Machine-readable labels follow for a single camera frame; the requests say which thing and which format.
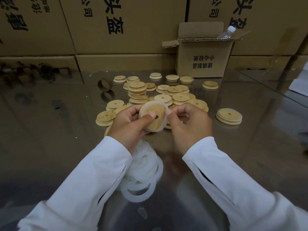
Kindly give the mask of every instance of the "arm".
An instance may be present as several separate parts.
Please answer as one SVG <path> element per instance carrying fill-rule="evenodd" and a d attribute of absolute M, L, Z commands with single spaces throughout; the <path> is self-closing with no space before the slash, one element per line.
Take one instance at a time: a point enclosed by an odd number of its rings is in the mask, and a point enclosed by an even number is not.
<path fill-rule="evenodd" d="M 175 142 L 185 154 L 183 160 L 227 214 L 231 230 L 296 231 L 308 227 L 307 212 L 281 194 L 265 190 L 218 150 L 206 112 L 186 104 L 174 108 L 168 120 Z"/>
<path fill-rule="evenodd" d="M 156 115 L 138 119 L 142 105 L 117 114 L 106 136 L 47 201 L 18 223 L 21 231 L 97 230 L 104 203 L 125 175 L 132 152 Z"/>

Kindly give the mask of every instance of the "person's right hand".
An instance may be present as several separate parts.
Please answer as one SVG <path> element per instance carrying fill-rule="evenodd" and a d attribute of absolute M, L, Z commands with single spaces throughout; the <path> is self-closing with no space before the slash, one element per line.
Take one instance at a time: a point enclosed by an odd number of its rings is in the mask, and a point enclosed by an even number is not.
<path fill-rule="evenodd" d="M 174 141 L 183 154 L 199 140 L 212 136 L 212 120 L 207 112 L 192 104 L 186 103 L 167 110 L 166 114 Z"/>

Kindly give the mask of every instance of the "clear plastic water bottle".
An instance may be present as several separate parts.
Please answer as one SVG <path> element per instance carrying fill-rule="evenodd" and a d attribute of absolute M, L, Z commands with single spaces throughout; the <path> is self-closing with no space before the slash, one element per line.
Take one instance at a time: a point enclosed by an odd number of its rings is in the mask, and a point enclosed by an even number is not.
<path fill-rule="evenodd" d="M 231 35 L 235 32 L 235 27 L 229 26 L 226 32 L 221 33 L 217 39 L 218 40 L 228 40 L 231 38 Z"/>

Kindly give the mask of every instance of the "white shirt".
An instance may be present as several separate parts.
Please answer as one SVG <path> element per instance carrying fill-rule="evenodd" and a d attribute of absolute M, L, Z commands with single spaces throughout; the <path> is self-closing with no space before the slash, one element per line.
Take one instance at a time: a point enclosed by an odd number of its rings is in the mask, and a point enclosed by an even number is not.
<path fill-rule="evenodd" d="M 227 214 L 230 230 L 308 230 L 306 211 L 280 193 L 265 190 L 217 148 L 213 137 L 194 144 L 183 160 Z M 19 222 L 20 231 L 96 231 L 104 203 L 131 162 L 121 143 L 104 137 L 52 197 Z"/>

